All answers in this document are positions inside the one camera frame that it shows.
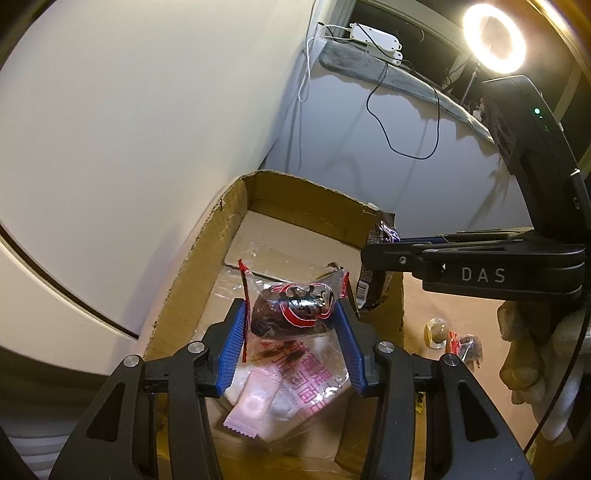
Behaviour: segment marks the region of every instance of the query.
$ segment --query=cardboard box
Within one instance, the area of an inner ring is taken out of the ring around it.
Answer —
[[[269,278],[311,281],[329,262],[350,271],[356,284],[359,250],[375,222],[375,211],[339,192],[307,180],[257,171],[237,179],[202,222],[180,272],[172,282],[144,353],[146,360],[169,356],[213,322],[222,321],[236,293],[238,258]],[[402,345],[402,275],[388,299],[366,314],[383,339]],[[227,410],[208,399],[216,451],[226,480],[281,477],[353,478],[359,475],[375,414],[375,400],[337,399],[309,428],[269,452],[221,426]],[[159,465],[167,461],[166,425],[159,433]]]

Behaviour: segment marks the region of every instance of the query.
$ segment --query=silver screw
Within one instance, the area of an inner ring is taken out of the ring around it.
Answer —
[[[187,350],[191,353],[201,353],[205,350],[205,345],[201,342],[191,342],[188,345]]]
[[[460,357],[453,355],[452,353],[446,353],[443,355],[443,361],[450,367],[457,367],[460,363],[462,363]]]
[[[378,343],[378,350],[383,353],[392,353],[394,344],[392,342],[380,342]]]
[[[139,363],[139,357],[137,355],[128,355],[123,360],[123,364],[126,367],[135,367]]]

